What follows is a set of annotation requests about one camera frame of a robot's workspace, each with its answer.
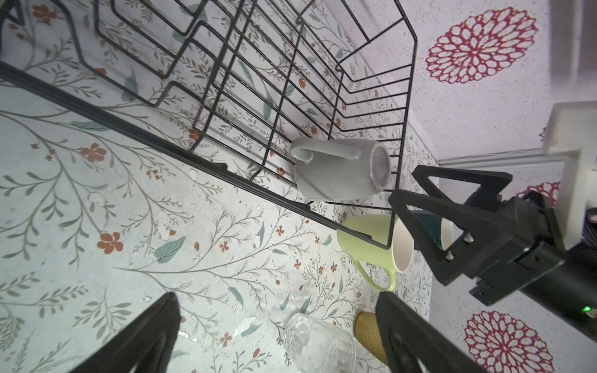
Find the amber glass cup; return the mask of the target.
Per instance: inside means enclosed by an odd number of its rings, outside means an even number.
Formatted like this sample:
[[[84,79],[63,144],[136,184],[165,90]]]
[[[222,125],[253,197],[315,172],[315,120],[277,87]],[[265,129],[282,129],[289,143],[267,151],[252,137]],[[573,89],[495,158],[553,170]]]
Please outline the amber glass cup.
[[[387,355],[382,345],[376,314],[359,312],[356,315],[353,334],[357,341],[375,358],[389,366]]]

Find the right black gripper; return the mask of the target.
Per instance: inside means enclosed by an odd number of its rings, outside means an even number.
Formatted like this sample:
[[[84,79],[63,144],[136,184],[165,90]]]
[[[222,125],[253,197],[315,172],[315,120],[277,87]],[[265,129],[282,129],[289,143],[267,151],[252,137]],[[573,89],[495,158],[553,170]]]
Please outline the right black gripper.
[[[511,239],[511,219],[497,210],[501,193],[513,180],[509,173],[417,166],[412,177],[428,195],[395,190],[390,204],[423,254],[436,280],[447,286],[460,275],[476,276],[482,264]],[[459,205],[432,179],[469,192]],[[555,212],[539,193],[516,197],[524,211],[516,214],[524,234],[514,248],[499,255],[470,294],[492,306],[522,292],[591,340],[596,340],[596,249],[580,242],[564,248]],[[439,217],[440,244],[418,218]]]

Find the dark green mug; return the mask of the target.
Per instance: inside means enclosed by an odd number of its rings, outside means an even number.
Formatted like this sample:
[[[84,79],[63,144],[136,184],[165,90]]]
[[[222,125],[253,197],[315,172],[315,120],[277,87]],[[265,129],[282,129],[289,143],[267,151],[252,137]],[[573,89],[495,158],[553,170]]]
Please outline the dark green mug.
[[[428,211],[415,210],[412,214],[434,243],[446,251],[453,242],[452,222]]]

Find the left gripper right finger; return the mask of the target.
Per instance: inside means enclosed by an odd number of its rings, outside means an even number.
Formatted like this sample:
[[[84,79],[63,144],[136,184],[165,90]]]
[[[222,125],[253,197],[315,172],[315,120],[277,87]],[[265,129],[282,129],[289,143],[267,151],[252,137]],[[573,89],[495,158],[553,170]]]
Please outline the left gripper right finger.
[[[392,292],[379,294],[376,320],[392,372],[485,371]]]

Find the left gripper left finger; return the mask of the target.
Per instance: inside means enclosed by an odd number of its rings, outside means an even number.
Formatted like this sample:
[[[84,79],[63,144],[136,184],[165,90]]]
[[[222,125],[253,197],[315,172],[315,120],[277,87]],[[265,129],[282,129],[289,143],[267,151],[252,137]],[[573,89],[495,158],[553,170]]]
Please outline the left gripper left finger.
[[[167,292],[74,372],[165,372],[180,329],[180,305]]]

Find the grey mug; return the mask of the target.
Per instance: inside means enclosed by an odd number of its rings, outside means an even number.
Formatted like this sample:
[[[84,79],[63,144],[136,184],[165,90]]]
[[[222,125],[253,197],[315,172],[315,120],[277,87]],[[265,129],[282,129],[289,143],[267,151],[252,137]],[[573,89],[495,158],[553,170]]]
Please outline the grey mug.
[[[290,154],[296,186],[306,200],[362,200],[382,192],[390,182],[390,154],[377,141],[298,138]]]

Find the clear glass cup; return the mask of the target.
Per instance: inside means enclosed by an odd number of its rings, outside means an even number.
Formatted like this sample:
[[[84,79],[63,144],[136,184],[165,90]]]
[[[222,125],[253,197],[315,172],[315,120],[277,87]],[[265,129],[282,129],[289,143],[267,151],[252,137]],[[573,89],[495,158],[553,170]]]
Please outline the clear glass cup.
[[[350,373],[356,366],[356,343],[347,331],[297,313],[285,326],[283,346],[301,372]]]

